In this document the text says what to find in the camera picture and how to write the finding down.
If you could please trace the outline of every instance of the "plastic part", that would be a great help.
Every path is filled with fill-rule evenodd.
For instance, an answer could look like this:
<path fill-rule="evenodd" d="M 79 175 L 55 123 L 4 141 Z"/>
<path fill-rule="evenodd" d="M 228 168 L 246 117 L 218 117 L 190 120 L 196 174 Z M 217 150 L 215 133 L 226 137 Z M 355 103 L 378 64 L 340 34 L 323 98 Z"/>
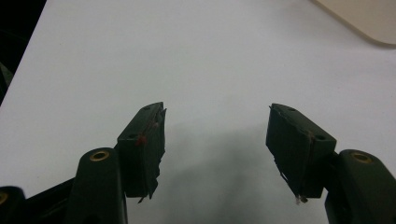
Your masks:
<path fill-rule="evenodd" d="M 163 103 L 139 110 L 117 139 L 122 186 L 127 197 L 152 197 L 165 152 Z"/>
<path fill-rule="evenodd" d="M 322 164 L 333 156 L 336 140 L 292 107 L 270 108 L 266 145 L 277 168 L 297 198 L 320 198 Z"/>

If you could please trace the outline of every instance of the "beige object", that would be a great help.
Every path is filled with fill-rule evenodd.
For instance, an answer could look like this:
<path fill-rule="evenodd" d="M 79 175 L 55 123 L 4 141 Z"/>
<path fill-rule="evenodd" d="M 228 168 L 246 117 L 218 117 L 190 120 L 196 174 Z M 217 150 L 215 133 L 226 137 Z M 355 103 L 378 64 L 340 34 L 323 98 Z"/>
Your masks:
<path fill-rule="evenodd" d="M 396 45 L 396 0 L 316 0 L 375 41 Z"/>

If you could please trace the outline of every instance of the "red mark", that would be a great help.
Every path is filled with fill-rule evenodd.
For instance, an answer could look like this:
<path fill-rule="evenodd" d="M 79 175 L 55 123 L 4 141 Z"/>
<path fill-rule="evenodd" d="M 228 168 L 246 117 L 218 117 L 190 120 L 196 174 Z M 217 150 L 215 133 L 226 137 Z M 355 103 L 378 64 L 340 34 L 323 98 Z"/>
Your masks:
<path fill-rule="evenodd" d="M 148 139 L 146 138 L 145 135 L 139 134 L 139 138 L 137 139 L 136 143 L 134 144 L 135 146 L 140 146 L 140 145 L 145 145 L 147 143 Z"/>

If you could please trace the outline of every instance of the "white table surface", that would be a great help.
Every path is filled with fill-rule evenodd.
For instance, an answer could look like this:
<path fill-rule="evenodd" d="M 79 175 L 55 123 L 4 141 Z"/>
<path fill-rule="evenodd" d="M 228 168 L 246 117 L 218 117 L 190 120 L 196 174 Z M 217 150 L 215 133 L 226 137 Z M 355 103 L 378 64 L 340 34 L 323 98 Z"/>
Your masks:
<path fill-rule="evenodd" d="M 0 183 L 53 187 L 164 101 L 160 185 L 128 200 L 130 223 L 327 223 L 326 192 L 296 205 L 279 176 L 268 105 L 396 175 L 395 100 L 396 49 L 311 1 L 48 0 L 0 107 Z"/>

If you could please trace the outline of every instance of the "white surface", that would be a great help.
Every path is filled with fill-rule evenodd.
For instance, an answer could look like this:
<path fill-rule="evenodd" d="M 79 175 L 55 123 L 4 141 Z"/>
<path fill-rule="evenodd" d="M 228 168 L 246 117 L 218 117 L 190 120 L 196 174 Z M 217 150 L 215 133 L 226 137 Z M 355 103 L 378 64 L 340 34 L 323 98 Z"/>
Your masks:
<path fill-rule="evenodd" d="M 296 205 L 264 144 L 268 105 L 295 107 L 396 174 L 396 50 L 309 1 L 48 0 L 0 107 L 0 183 L 28 197 L 113 147 L 164 101 L 166 153 L 130 223 L 327 223 Z"/>

